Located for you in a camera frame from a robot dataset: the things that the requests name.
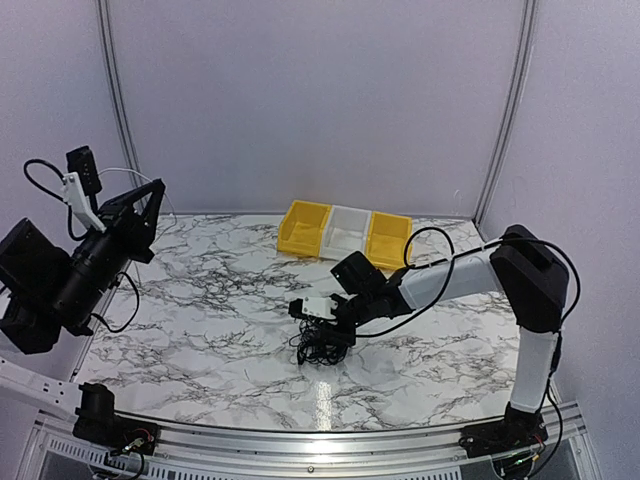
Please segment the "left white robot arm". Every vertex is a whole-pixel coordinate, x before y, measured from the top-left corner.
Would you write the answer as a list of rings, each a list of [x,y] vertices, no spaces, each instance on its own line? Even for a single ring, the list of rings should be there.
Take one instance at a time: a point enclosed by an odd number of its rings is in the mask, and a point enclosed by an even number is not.
[[[107,200],[97,212],[105,229],[90,229],[72,254],[27,218],[1,240],[1,282],[9,291],[1,332],[21,353],[51,351],[62,330],[91,337],[91,322],[105,322],[96,307],[107,291],[128,276],[130,263],[154,257],[165,191],[155,179]]]

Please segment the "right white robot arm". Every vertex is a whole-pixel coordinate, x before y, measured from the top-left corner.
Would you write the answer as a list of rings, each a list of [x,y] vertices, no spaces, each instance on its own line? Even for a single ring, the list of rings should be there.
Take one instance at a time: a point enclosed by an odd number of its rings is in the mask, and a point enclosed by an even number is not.
[[[497,423],[495,438],[515,448],[533,433],[531,414],[544,403],[561,355],[564,323],[582,294],[578,270],[560,247],[516,224],[479,247],[423,265],[406,262],[390,276],[359,251],[331,273],[346,295],[314,301],[312,314],[349,337],[379,318],[409,323],[441,301],[503,294],[519,329],[519,353],[509,400],[514,411]]]

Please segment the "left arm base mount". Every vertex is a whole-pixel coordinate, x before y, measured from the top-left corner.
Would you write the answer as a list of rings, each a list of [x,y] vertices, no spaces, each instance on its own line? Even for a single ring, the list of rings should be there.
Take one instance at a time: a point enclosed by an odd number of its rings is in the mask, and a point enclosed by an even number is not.
[[[159,433],[156,423],[117,415],[115,395],[102,384],[84,383],[79,390],[81,403],[75,409],[74,437],[109,447],[115,455],[154,453]]]

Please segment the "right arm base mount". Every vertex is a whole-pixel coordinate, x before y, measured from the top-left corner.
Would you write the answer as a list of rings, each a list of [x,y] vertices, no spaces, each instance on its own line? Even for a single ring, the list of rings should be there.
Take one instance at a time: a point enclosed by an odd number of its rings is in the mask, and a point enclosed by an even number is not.
[[[528,412],[508,402],[501,419],[463,427],[458,445],[469,458],[476,458],[541,446],[547,439],[540,408]]]

